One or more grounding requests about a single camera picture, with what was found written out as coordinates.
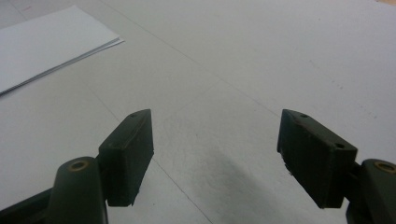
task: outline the white table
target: white table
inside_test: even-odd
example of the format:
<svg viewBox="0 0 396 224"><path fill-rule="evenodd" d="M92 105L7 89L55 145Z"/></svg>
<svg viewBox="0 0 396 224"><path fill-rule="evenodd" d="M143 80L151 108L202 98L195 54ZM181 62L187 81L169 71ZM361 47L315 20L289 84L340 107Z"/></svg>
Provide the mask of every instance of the white table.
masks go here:
<svg viewBox="0 0 396 224"><path fill-rule="evenodd" d="M116 223L346 223L276 153L282 108L396 162L396 7L351 1L0 0L0 28L78 5L125 43L0 96L0 209L151 108L155 155Z"/></svg>

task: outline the white tabletop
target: white tabletop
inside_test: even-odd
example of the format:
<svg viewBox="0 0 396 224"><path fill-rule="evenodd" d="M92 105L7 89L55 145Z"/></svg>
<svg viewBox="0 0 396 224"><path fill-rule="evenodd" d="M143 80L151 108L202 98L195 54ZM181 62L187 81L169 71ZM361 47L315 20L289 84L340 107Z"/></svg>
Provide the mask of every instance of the white tabletop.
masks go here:
<svg viewBox="0 0 396 224"><path fill-rule="evenodd" d="M276 153L282 108L396 162L396 7L372 0L0 0L0 28L77 5L125 43L0 96L0 209L151 108L155 155L109 223L346 223Z"/></svg>

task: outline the brass screw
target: brass screw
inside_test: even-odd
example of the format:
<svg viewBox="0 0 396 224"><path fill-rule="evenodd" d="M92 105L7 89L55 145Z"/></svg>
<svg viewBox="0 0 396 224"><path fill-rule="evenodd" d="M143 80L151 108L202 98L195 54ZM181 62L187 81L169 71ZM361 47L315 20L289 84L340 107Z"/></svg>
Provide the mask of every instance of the brass screw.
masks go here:
<svg viewBox="0 0 396 224"><path fill-rule="evenodd" d="M393 175L396 174L396 166L391 164L391 163L382 162L382 161L376 161L374 163L374 165L378 169L380 169L380 170L382 170L384 172L387 172L387 173L390 173L390 174L393 174Z"/></svg>
<svg viewBox="0 0 396 224"><path fill-rule="evenodd" d="M74 161L68 167L70 172L77 172L85 169L89 163L87 161Z"/></svg>

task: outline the white paper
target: white paper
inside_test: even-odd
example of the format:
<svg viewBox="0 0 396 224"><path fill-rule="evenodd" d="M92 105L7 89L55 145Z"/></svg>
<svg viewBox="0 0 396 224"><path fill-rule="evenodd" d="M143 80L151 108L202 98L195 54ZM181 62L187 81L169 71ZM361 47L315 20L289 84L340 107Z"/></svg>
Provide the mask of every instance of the white paper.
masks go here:
<svg viewBox="0 0 396 224"><path fill-rule="evenodd" d="M0 94L121 42L78 7L0 30Z"/></svg>

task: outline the paper sheet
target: paper sheet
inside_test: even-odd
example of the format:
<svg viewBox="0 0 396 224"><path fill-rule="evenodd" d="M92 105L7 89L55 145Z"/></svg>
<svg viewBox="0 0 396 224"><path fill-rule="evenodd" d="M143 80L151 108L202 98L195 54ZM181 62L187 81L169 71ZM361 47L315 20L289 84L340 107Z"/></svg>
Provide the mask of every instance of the paper sheet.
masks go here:
<svg viewBox="0 0 396 224"><path fill-rule="evenodd" d="M0 94L121 42L78 7L0 30Z"/></svg>

